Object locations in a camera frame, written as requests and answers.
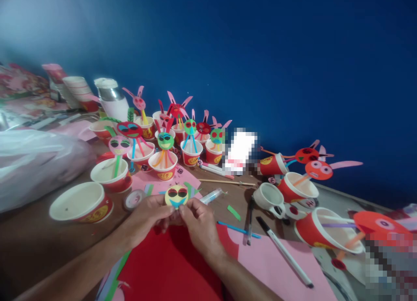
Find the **blue wall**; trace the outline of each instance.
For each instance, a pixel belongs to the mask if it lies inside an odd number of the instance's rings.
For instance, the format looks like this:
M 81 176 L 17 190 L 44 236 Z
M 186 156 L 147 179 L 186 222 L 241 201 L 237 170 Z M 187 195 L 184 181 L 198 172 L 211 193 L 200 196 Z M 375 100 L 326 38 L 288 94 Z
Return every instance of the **blue wall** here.
M 364 162 L 326 185 L 396 207 L 416 195 L 415 4 L 0 0 L 0 61 L 144 85 L 147 113 L 166 90 L 193 95 L 198 118 L 233 119 L 286 155 L 318 138 L 329 161 Z

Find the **glue stick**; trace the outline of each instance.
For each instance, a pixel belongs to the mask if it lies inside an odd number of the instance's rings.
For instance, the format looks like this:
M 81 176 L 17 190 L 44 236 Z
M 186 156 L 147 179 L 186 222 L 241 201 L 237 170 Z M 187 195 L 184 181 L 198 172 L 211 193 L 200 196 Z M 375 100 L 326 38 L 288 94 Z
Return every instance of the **glue stick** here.
M 219 197 L 222 193 L 223 193 L 223 190 L 221 188 L 217 188 L 216 190 L 213 190 L 208 195 L 205 195 L 204 197 L 202 197 L 200 201 L 204 204 L 208 204 L 214 199 L 216 199 L 217 197 Z

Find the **white mug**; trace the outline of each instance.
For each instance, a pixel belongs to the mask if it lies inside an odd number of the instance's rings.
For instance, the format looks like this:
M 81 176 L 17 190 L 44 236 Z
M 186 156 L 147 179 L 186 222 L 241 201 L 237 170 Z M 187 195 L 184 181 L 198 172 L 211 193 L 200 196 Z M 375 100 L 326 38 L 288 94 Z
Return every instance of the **white mug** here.
M 277 187 L 270 183 L 262 183 L 253 193 L 256 204 L 270 211 L 275 217 L 282 219 L 285 216 L 284 196 Z

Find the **hand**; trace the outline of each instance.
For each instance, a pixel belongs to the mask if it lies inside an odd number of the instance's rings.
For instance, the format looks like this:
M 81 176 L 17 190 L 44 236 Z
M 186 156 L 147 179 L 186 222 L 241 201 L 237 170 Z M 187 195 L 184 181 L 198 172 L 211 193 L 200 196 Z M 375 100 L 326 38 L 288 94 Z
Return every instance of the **hand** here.
M 140 244 L 156 224 L 162 223 L 162 231 L 168 228 L 168 217 L 174 207 L 164 205 L 164 195 L 145 198 L 133 213 L 112 234 L 122 244 L 125 251 L 132 250 Z
M 207 262 L 226 255 L 218 238 L 213 210 L 210 207 L 192 198 L 188 200 L 186 206 L 179 206 L 179 213 L 187 225 L 192 244 Z

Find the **white plastic bag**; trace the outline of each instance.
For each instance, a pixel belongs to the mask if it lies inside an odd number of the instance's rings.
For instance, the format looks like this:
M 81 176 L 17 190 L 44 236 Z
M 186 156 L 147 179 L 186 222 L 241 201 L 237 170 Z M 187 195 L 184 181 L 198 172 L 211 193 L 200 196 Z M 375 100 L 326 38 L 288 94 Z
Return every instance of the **white plastic bag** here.
M 0 213 L 70 182 L 94 163 L 85 141 L 36 130 L 0 132 Z

